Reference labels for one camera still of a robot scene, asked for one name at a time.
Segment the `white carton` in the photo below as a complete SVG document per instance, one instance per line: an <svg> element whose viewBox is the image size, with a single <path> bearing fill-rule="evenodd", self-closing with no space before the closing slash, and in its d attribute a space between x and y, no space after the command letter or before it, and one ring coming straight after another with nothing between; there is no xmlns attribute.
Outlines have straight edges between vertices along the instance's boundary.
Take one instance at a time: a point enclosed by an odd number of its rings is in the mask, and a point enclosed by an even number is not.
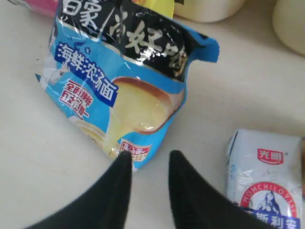
<svg viewBox="0 0 305 229"><path fill-rule="evenodd" d="M227 197L279 229L299 229L302 139L238 130L228 147Z"/></svg>

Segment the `woman illustration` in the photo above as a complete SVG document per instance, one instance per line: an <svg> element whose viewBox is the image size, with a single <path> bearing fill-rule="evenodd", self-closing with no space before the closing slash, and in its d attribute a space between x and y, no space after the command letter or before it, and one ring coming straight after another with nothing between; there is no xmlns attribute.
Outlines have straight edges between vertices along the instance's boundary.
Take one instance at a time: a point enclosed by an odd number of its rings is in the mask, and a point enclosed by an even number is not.
<svg viewBox="0 0 305 229"><path fill-rule="evenodd" d="M258 210L272 212L277 215L281 214L280 207L275 201L275 195L273 191L268 191L264 200L259 204Z"/></svg>
<svg viewBox="0 0 305 229"><path fill-rule="evenodd" d="M64 63L60 69L57 69L57 61L54 59L54 56L51 52L51 48L54 45L57 35L58 35L58 28L57 28L57 24L55 23L50 37L49 54L45 59L43 73L40 80L40 84L44 90L47 88L49 83L51 85L56 84L64 73L70 71L66 63Z"/></svg>

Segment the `white table surface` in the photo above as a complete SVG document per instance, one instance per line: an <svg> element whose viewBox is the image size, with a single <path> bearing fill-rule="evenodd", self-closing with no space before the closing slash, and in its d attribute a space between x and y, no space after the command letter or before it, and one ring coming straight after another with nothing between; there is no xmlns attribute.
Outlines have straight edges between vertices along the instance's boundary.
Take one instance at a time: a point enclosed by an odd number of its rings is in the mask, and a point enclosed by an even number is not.
<svg viewBox="0 0 305 229"><path fill-rule="evenodd" d="M240 127L305 135L305 58L272 30L273 0L249 0L218 23L186 24L218 40L218 64L194 62L188 100L153 160L133 176L127 229L173 229L172 149L224 192L225 147ZM111 160L40 88L52 20L0 1L0 228L20 229L70 203Z"/></svg>

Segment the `instant noodle package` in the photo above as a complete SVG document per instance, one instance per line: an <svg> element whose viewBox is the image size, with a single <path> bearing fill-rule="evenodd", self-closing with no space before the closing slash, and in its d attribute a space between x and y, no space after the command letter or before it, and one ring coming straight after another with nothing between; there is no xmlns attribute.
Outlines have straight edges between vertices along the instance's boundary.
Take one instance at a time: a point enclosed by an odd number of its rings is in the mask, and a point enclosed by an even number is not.
<svg viewBox="0 0 305 229"><path fill-rule="evenodd" d="M130 151L136 170L183 106L191 62L216 62L219 46L130 0L68 0L49 51L45 92L107 155Z"/></svg>

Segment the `red brand logo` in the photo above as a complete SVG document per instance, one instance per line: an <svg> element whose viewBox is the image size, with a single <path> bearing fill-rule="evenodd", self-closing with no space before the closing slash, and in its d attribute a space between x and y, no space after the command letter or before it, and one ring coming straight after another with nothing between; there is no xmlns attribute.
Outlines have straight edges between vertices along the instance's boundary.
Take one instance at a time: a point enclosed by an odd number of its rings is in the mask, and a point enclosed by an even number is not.
<svg viewBox="0 0 305 229"><path fill-rule="evenodd" d="M268 149L257 149L257 159L270 165L280 165L284 163L282 152Z"/></svg>
<svg viewBox="0 0 305 229"><path fill-rule="evenodd" d="M273 193L277 193L278 195L281 195L285 199L285 201L288 203L288 206L289 206L289 209L291 212L291 216L294 218L297 217L295 201L294 201L292 195L289 193L289 191L286 188L284 188L276 183L272 183L272 182L261 182L261 183L256 183L256 184L250 186L244 192L240 206L248 208L250 205L250 201L252 201L251 198L256 193L261 192L261 191L270 191L270 193L272 193L272 195L273 195L273 198L274 198Z"/></svg>
<svg viewBox="0 0 305 229"><path fill-rule="evenodd" d="M149 151L152 146L137 146L130 141L122 139L120 152L121 151L129 151L132 154L132 160L136 162L142 162L148 156Z"/></svg>

